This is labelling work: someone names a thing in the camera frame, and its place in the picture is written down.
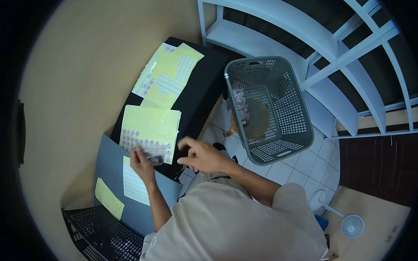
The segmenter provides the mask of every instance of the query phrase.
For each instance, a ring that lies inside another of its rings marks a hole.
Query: right hand
[[[187,165],[195,172],[228,172],[236,164],[207,141],[199,142],[190,137],[184,137],[177,145],[179,150],[182,150],[186,145],[190,147],[188,157],[179,158],[177,163]]]

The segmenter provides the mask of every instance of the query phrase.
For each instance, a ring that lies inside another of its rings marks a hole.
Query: black table
[[[219,96],[223,92],[227,93],[224,69],[229,62],[229,58],[215,50],[173,37],[168,38],[165,43],[172,46],[179,46],[181,43],[186,43],[188,46],[205,55],[194,67],[186,87],[184,87],[183,92],[172,107],[173,110],[181,111],[177,141],[185,136],[197,139]],[[110,136],[117,144],[119,144],[120,140],[125,106],[138,106],[142,100],[143,98],[138,95],[129,93]],[[176,146],[173,155],[173,164],[162,164],[155,169],[170,179],[176,179],[180,175],[179,172],[182,168],[181,165],[177,164],[177,159],[185,156],[187,156],[187,150],[179,151]]]

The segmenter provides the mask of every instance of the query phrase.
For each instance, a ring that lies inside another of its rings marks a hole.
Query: gray folder
[[[120,221],[138,234],[145,236],[154,232],[151,208],[148,205],[124,196],[123,156],[129,157],[129,153],[103,134],[97,156],[94,178],[97,180],[100,177],[113,194],[125,204]],[[171,208],[177,202],[183,185],[157,171],[155,172],[155,180],[168,207]],[[95,199],[95,205],[100,205],[97,199]]]

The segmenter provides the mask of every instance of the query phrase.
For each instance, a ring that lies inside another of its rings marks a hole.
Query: dark door
[[[418,189],[418,134],[339,142],[341,185],[412,206]]]

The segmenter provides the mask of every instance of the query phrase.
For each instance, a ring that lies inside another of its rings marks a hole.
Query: beige wall
[[[205,11],[209,26],[215,7]],[[20,91],[27,128],[20,175],[35,223],[60,260],[84,259],[60,208],[93,191],[101,135],[169,36],[201,42],[196,0],[67,0],[32,50]]]
[[[382,200],[340,186],[331,207],[345,215],[357,214],[364,219],[365,230],[355,239],[345,238],[341,233],[342,218],[326,211],[322,216],[329,220],[325,233],[330,235],[328,255],[336,253],[338,261],[380,261],[396,240],[408,216],[410,208]],[[384,237],[393,236],[387,243]]]

